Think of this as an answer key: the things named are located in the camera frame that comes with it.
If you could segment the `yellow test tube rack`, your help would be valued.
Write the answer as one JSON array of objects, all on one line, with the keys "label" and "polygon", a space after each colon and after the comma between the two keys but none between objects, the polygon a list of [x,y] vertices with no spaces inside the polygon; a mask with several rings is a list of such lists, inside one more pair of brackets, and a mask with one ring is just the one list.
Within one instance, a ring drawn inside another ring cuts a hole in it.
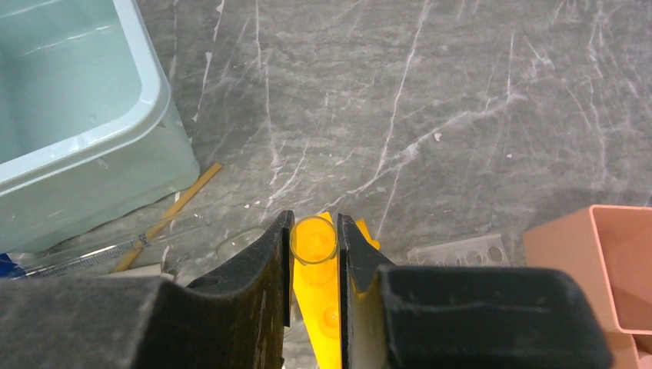
[{"label": "yellow test tube rack", "polygon": [[[334,225],[329,213],[319,216]],[[294,258],[293,289],[320,368],[342,367],[337,253],[316,265],[302,265]]]}]

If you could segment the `clear glass test tube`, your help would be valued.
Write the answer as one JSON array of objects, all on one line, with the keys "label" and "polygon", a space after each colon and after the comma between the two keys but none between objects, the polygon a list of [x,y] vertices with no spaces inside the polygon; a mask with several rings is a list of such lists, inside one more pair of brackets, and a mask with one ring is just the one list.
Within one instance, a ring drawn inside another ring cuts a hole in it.
[{"label": "clear glass test tube", "polygon": [[331,260],[337,250],[337,236],[330,218],[319,215],[298,221],[290,232],[290,248],[302,265]]}]

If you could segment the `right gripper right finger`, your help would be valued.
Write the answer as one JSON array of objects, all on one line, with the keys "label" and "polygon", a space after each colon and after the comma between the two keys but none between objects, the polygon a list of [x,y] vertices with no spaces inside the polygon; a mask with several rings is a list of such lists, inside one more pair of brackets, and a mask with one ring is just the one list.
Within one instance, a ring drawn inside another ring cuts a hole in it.
[{"label": "right gripper right finger", "polygon": [[397,265],[338,215],[344,368],[609,368],[580,286],[550,268]]}]

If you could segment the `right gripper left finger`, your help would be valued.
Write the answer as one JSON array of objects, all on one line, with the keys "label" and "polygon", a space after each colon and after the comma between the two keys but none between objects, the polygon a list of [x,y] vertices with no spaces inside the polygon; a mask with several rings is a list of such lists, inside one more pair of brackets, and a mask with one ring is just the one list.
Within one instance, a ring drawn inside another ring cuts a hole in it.
[{"label": "right gripper left finger", "polygon": [[280,368],[292,211],[182,287],[160,277],[1,282],[3,368]]}]

